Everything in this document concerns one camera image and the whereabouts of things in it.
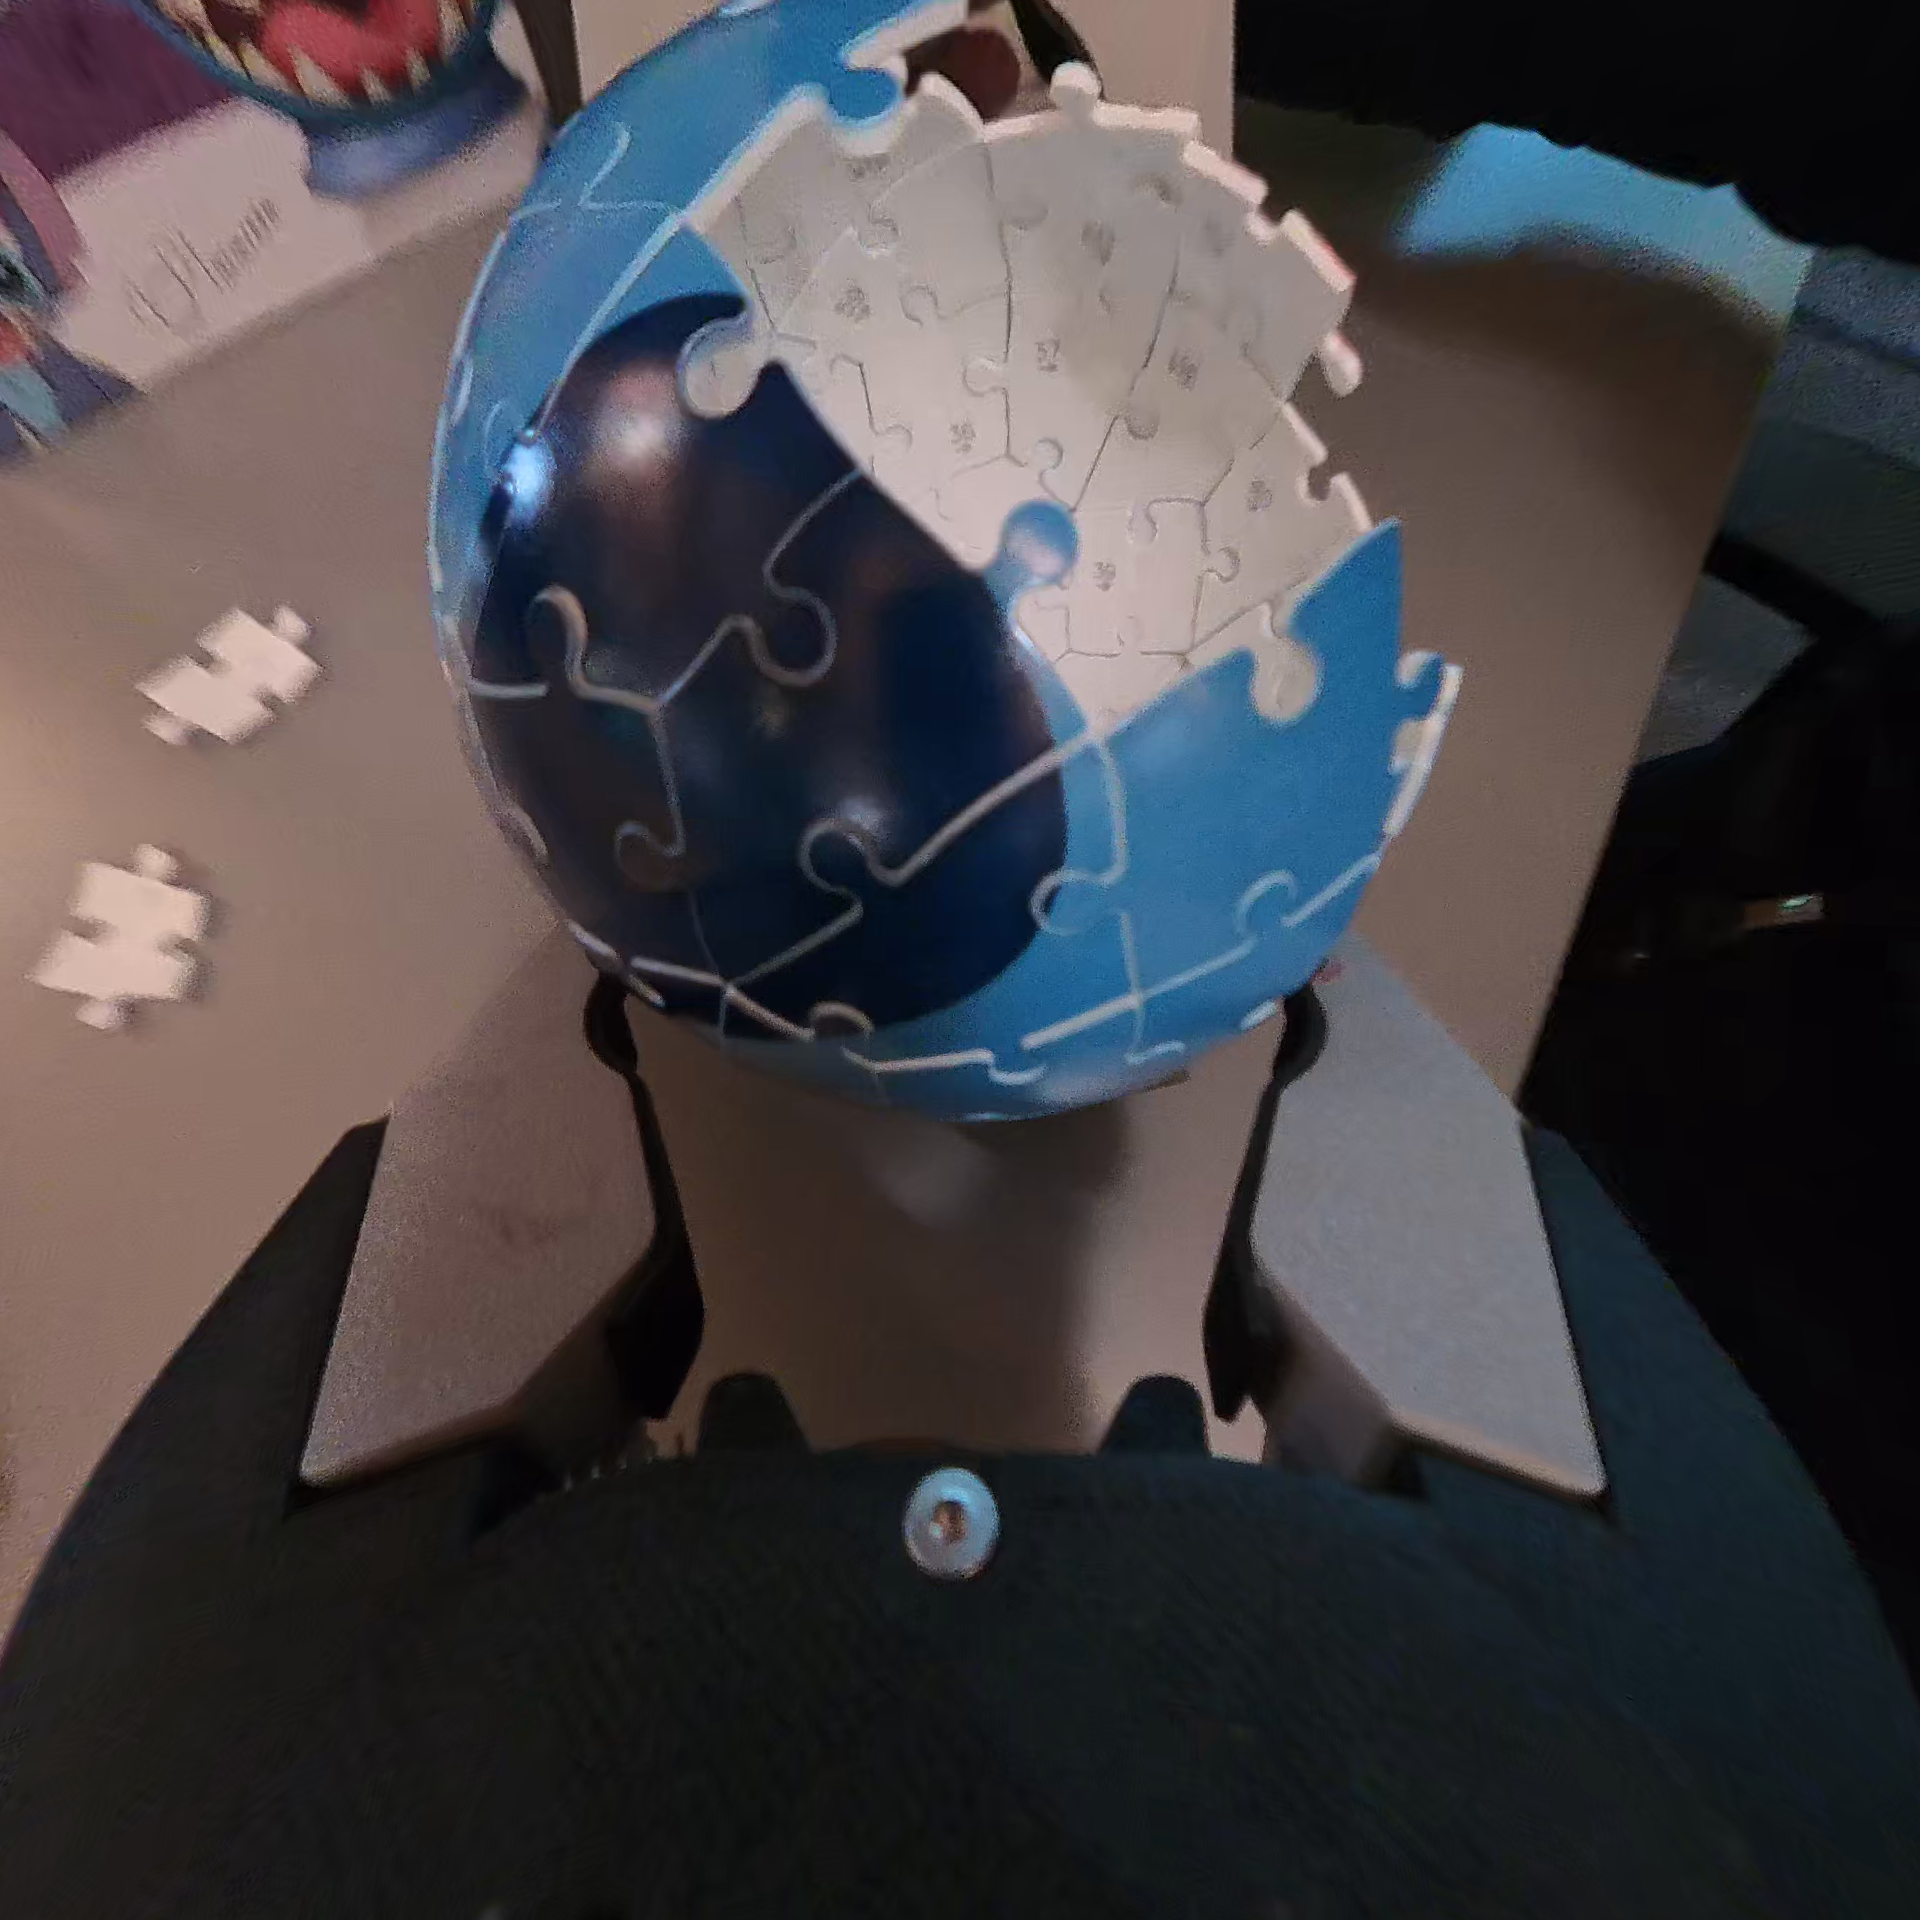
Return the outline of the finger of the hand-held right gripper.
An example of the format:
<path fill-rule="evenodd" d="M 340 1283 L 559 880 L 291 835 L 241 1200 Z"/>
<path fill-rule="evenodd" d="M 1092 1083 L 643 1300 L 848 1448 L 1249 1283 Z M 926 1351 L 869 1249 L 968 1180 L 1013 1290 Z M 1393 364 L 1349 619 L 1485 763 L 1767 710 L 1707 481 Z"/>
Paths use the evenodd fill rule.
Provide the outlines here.
<path fill-rule="evenodd" d="M 1077 60 L 1118 105 L 1233 107 L 1233 3 L 1022 3 L 1036 72 Z"/>
<path fill-rule="evenodd" d="M 565 127 L 625 65 L 712 10 L 715 3 L 516 3 L 547 124 Z"/>

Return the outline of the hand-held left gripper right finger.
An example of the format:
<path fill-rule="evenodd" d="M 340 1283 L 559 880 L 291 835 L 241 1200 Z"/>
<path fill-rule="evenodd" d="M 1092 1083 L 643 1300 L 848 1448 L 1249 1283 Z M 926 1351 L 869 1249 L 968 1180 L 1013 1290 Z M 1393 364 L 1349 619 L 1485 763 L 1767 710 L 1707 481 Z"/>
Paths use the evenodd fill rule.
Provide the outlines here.
<path fill-rule="evenodd" d="M 1409 1449 L 1600 1497 L 1523 1123 L 1389 971 L 1297 995 L 1205 1308 L 1207 1394 L 1265 1459 L 1380 1484 Z"/>

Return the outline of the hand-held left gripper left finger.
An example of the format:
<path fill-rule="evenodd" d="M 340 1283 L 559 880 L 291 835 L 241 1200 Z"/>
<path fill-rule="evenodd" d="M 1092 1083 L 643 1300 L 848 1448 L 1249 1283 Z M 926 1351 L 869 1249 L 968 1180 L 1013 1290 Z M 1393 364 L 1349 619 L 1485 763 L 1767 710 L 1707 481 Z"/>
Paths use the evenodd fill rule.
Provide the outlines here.
<path fill-rule="evenodd" d="M 629 995 L 518 967 L 396 1099 L 300 1474 L 502 1443 L 573 1472 L 675 1406 L 703 1291 Z"/>

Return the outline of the blue puzzle ball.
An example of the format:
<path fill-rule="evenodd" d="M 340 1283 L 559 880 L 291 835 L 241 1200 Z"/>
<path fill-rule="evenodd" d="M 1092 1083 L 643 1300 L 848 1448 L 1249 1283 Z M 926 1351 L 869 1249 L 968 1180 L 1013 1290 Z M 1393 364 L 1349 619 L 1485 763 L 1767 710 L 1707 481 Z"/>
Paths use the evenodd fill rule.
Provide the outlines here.
<path fill-rule="evenodd" d="M 1459 667 L 1293 394 L 1352 275 L 1185 110 L 910 76 L 976 6 L 721 6 L 556 138 L 428 496 L 475 780 L 571 939 L 937 1120 L 1164 1087 L 1309 986 Z"/>

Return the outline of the colourful cartoon puzzle box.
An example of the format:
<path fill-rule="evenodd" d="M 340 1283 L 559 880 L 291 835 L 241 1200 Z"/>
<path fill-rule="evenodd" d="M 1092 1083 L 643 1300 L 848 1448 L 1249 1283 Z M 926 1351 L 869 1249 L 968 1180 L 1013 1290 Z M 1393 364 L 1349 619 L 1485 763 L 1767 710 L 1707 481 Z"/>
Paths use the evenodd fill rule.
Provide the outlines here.
<path fill-rule="evenodd" d="M 5 465 L 513 200 L 544 121 L 513 6 L 5 6 Z"/>

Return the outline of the white puzzle piece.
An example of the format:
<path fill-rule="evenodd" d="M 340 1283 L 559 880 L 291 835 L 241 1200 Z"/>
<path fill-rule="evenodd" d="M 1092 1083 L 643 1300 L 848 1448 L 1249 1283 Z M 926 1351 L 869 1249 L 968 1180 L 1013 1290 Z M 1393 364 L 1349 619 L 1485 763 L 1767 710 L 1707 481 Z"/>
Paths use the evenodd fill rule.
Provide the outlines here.
<path fill-rule="evenodd" d="M 142 844 L 123 864 L 80 867 L 67 921 L 27 982 L 70 1000 L 86 1030 L 116 1033 L 142 1007 L 192 995 L 213 900 L 184 883 L 174 854 Z"/>
<path fill-rule="evenodd" d="M 187 657 L 142 679 L 142 727 L 167 746 L 200 736 L 239 744 L 270 724 L 320 679 L 312 632 L 293 609 L 257 617 L 231 609 L 205 626 Z"/>

